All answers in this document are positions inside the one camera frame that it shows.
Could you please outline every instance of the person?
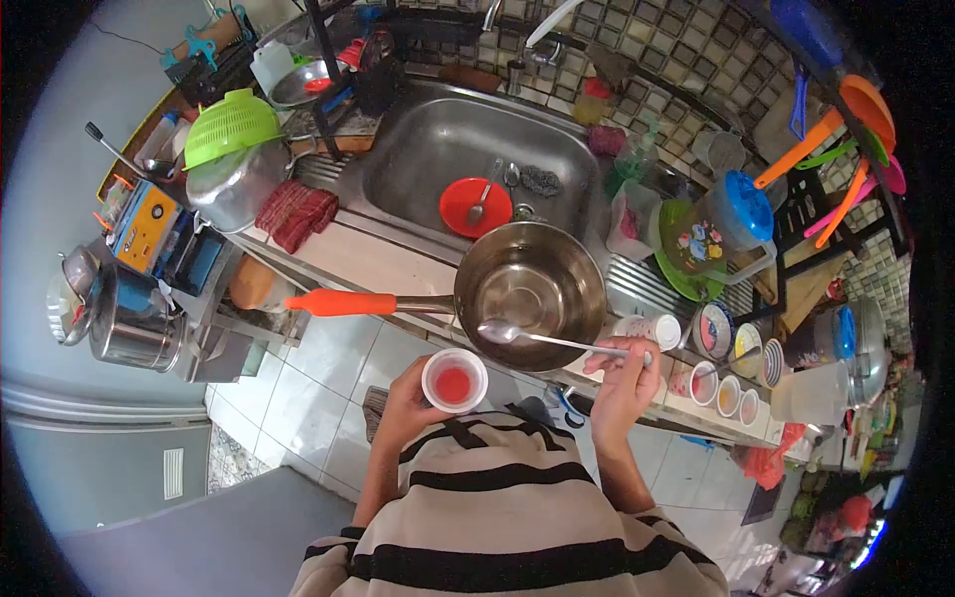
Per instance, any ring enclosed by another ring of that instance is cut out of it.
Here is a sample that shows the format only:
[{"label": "person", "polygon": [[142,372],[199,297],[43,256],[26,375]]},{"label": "person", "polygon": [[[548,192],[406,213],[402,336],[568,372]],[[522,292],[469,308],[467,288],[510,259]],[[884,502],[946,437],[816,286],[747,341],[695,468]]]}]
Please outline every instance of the person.
[{"label": "person", "polygon": [[604,371],[590,414],[603,492],[566,431],[423,406],[422,356],[391,385],[351,526],[308,547],[290,595],[728,595],[719,567],[656,507],[627,444],[659,388],[659,347],[601,344],[627,350],[584,364]]}]

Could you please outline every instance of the hand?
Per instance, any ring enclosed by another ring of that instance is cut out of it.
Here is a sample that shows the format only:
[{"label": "hand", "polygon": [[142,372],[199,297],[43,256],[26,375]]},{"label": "hand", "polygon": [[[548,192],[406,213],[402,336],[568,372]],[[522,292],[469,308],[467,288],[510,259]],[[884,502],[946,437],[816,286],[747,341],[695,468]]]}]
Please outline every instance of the hand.
[{"label": "hand", "polygon": [[[625,349],[626,359],[592,354],[584,361],[584,373],[604,370],[604,383],[590,411],[594,444],[601,449],[626,449],[626,434],[644,413],[660,388],[660,347],[645,338],[614,336],[598,340],[597,346]],[[649,367],[644,354],[653,355]]]},{"label": "hand", "polygon": [[417,437],[425,427],[451,418],[437,408],[428,408],[421,403],[424,390],[421,389],[421,372],[432,356],[421,356],[412,366],[399,375],[393,382],[385,403],[385,413],[374,435],[372,448],[380,446],[390,450],[402,450],[409,441]]}]

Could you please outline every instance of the red plastic bag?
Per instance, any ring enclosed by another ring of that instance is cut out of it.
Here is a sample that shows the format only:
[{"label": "red plastic bag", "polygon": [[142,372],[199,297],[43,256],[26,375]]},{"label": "red plastic bag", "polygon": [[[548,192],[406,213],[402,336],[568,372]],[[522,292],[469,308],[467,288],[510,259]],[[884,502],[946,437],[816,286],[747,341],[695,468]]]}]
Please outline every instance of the red plastic bag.
[{"label": "red plastic bag", "polygon": [[751,447],[746,450],[745,455],[740,454],[738,459],[733,460],[742,467],[744,476],[752,477],[763,489],[769,491],[779,484],[786,472],[782,456],[804,433],[806,425],[803,423],[786,423],[778,448]]}]

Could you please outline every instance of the kitchen sink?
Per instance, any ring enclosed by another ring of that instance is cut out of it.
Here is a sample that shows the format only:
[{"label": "kitchen sink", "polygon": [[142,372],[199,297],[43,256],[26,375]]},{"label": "kitchen sink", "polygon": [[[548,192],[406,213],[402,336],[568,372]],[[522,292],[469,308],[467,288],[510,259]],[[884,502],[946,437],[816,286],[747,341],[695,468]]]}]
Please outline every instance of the kitchen sink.
[{"label": "kitchen sink", "polygon": [[[430,81],[414,81],[395,102],[372,150],[342,170],[339,196],[350,212],[463,251],[472,241],[441,220],[438,201],[452,182],[486,177],[497,158],[505,168],[514,162],[556,173],[559,195],[545,198],[519,185],[514,205],[529,205],[534,216],[584,238],[587,210],[601,194],[585,129],[540,107]],[[496,182],[503,186],[502,173]]]}]

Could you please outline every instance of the red liquid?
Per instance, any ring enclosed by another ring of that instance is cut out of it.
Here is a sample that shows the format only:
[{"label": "red liquid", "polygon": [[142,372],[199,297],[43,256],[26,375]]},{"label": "red liquid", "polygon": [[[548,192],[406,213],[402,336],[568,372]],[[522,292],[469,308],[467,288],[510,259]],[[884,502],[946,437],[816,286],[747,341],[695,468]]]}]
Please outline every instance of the red liquid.
[{"label": "red liquid", "polygon": [[435,380],[437,395],[448,404],[463,402],[471,393],[471,378],[458,367],[446,369]]}]

